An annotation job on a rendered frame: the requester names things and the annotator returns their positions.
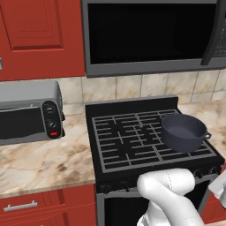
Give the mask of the black gas stove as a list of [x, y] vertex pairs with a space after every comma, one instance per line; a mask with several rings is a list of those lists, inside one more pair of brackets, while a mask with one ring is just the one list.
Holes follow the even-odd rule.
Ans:
[[[96, 186], [139, 177], [149, 171], [188, 169], [194, 175], [220, 175], [223, 157], [204, 141], [193, 153], [178, 153], [162, 143], [161, 116], [179, 113], [178, 97], [157, 96], [85, 105]], [[213, 168], [216, 174], [209, 174]]]

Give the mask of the dark grey cooking pot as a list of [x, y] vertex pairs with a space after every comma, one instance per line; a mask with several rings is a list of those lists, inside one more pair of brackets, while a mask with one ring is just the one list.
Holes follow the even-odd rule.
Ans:
[[162, 142], [172, 150], [191, 153], [200, 148], [212, 134], [198, 118], [186, 114], [161, 116]]

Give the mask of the silver toaster oven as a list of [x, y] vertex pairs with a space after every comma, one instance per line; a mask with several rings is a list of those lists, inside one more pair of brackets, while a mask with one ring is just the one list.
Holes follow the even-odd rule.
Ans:
[[[47, 114], [44, 105], [50, 104], [55, 107], [54, 114]], [[0, 139], [0, 146], [19, 143], [35, 142], [42, 140], [60, 139], [64, 133], [63, 100], [60, 86], [55, 80], [29, 80], [11, 81], [0, 84], [0, 110], [39, 107], [45, 132], [29, 135], [24, 138]], [[57, 123], [55, 130], [47, 126], [49, 120]]]

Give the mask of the grey black microwave oven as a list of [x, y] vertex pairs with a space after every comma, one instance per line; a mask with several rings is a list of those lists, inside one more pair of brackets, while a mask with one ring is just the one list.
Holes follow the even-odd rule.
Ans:
[[226, 68], [201, 65], [217, 0], [81, 0], [89, 78]]

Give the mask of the toaster oven glass door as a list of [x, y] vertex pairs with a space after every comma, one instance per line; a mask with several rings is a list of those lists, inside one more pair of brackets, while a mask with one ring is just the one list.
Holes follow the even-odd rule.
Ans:
[[45, 132], [39, 107], [0, 110], [0, 139], [24, 138]]

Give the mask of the red drawer front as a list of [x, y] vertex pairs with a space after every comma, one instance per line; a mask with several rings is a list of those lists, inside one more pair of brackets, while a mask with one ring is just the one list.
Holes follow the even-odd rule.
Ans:
[[[31, 203], [32, 200], [38, 202], [38, 207], [30, 207], [10, 212], [4, 212], [4, 207], [7, 207], [9, 204], [11, 204], [12, 206], [17, 206], [21, 204]], [[79, 185], [48, 192], [37, 192], [0, 199], [0, 216], [5, 216], [7, 214], [24, 213], [26, 211], [36, 211], [41, 210], [45, 207], [80, 207], [93, 203], [95, 203], [94, 184]]]

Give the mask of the grey oven door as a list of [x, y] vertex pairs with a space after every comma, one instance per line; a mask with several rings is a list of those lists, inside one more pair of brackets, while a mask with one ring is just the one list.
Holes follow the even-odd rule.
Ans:
[[[96, 220], [97, 226], [136, 226], [139, 218], [146, 213], [148, 200], [142, 198], [137, 189], [137, 177], [129, 181], [111, 181], [96, 186]], [[216, 175], [196, 177], [196, 185], [193, 191], [185, 195], [200, 216], [207, 204], [210, 195], [208, 185], [216, 179]], [[126, 192], [120, 184], [126, 181], [130, 191]], [[109, 186], [109, 193], [103, 194], [101, 185]]]

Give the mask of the red wall cupboard door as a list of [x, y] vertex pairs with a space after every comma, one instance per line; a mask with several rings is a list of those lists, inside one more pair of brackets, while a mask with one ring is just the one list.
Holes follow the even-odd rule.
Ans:
[[80, 0], [0, 0], [0, 81], [85, 74]]

